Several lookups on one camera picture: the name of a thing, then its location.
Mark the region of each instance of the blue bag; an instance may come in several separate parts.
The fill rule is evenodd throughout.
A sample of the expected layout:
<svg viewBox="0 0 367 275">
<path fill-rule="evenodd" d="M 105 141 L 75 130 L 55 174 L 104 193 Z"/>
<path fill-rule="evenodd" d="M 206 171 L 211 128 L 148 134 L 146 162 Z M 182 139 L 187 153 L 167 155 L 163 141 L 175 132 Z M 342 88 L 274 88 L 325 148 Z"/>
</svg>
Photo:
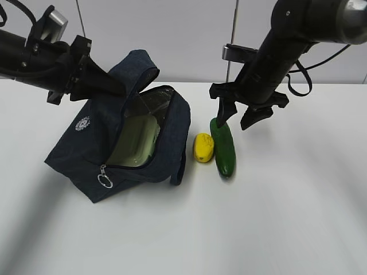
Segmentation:
<svg viewBox="0 0 367 275">
<path fill-rule="evenodd" d="M 143 182 L 169 177 L 179 185 L 185 170 L 190 126 L 189 104 L 170 86 L 144 90 L 159 70 L 144 50 L 132 51 L 109 74 L 126 86 L 126 97 L 98 94 L 89 99 L 63 134 L 45 163 L 67 176 L 93 203 Z M 139 167 L 106 165 L 118 142 L 134 100 L 148 98 L 155 108 L 167 104 L 157 117 L 160 132 L 154 153 Z"/>
</svg>

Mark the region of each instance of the zipper pull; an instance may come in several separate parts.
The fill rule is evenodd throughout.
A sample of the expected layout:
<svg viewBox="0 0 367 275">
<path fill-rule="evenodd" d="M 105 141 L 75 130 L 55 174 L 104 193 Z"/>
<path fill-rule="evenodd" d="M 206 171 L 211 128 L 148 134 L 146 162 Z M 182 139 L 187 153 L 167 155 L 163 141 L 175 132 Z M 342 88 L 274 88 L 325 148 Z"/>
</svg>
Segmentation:
<svg viewBox="0 0 367 275">
<path fill-rule="evenodd" d="M 104 170 L 105 168 L 106 168 L 105 164 L 102 164 L 100 166 L 101 174 L 99 174 L 97 178 L 98 178 L 99 183 L 102 184 L 102 186 L 104 186 L 105 188 L 111 189 L 111 188 L 113 188 L 114 183 L 106 175 L 106 171 Z"/>
</svg>

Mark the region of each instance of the plastic container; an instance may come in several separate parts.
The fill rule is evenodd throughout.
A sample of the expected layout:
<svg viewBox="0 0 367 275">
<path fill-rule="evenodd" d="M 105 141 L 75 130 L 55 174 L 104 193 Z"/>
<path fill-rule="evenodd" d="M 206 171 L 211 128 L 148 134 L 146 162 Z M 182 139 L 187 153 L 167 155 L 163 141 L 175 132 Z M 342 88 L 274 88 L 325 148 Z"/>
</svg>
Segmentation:
<svg viewBox="0 0 367 275">
<path fill-rule="evenodd" d="M 152 115 L 128 117 L 107 164 L 125 167 L 144 165 L 153 155 L 160 127 Z"/>
</svg>

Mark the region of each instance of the bag logo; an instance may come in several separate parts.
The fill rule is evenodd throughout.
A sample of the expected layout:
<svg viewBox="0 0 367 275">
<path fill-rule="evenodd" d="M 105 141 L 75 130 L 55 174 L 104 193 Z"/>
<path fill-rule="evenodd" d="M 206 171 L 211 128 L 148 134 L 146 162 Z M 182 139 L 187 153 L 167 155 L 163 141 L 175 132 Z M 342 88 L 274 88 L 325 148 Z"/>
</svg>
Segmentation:
<svg viewBox="0 0 367 275">
<path fill-rule="evenodd" d="M 84 118 L 82 118 L 75 126 L 75 130 L 77 131 L 81 131 L 86 129 L 91 123 L 91 119 L 89 118 L 89 116 L 86 116 Z"/>
</svg>

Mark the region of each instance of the bag opening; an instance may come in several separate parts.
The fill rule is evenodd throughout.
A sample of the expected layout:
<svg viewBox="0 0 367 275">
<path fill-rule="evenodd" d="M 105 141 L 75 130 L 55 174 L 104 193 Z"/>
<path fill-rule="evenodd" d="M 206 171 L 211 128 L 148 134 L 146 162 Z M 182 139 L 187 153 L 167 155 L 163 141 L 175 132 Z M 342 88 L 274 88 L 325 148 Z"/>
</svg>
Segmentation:
<svg viewBox="0 0 367 275">
<path fill-rule="evenodd" d="M 124 125 L 106 165 L 134 169 L 149 164 L 174 92 L 171 87 L 158 87 L 137 94 L 129 102 Z"/>
</svg>

